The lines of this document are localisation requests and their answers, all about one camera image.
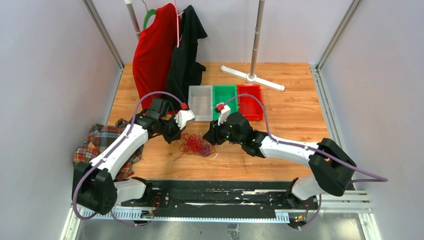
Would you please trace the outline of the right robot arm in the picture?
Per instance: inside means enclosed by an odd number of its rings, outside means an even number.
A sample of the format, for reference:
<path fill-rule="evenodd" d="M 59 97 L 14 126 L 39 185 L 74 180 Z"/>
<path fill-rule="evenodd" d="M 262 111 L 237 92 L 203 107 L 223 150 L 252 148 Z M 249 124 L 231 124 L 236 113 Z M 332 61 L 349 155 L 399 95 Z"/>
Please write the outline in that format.
<path fill-rule="evenodd" d="M 315 195 L 343 196 L 356 165 L 332 139 L 300 142 L 277 138 L 253 129 L 239 112 L 231 113 L 224 122 L 211 121 L 203 139 L 214 146 L 225 142 L 239 144 L 252 157 L 283 159 L 309 167 L 311 174 L 295 178 L 286 190 L 286 203 L 294 209 Z"/>

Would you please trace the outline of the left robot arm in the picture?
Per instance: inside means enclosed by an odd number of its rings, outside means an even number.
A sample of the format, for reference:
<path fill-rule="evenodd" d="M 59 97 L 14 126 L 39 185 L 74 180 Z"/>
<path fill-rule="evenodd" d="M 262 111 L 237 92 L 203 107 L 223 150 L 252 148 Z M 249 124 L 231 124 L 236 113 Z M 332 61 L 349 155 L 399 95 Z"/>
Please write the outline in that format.
<path fill-rule="evenodd" d="M 153 201 L 152 184 L 140 177 L 116 180 L 119 171 L 136 150 L 148 140 L 162 136 L 167 143 L 179 140 L 187 123 L 195 119 L 194 113 L 185 103 L 181 110 L 165 117 L 171 103 L 154 98 L 149 108 L 137 113 L 120 136 L 100 155 L 90 162 L 79 162 L 73 172 L 72 207 L 90 209 L 105 215 L 115 205 L 135 201 L 140 206 L 149 206 Z"/>

